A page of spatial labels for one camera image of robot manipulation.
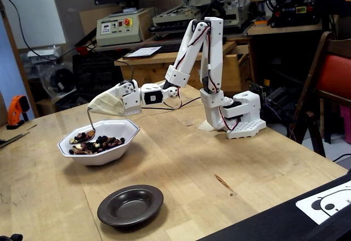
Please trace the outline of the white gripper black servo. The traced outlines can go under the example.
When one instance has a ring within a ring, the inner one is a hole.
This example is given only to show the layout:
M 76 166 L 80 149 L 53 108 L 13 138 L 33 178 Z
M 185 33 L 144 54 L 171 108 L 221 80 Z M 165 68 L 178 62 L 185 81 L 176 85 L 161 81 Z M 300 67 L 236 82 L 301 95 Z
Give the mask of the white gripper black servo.
M 141 113 L 140 88 L 135 79 L 124 80 L 110 89 L 114 97 L 122 97 L 124 116 Z

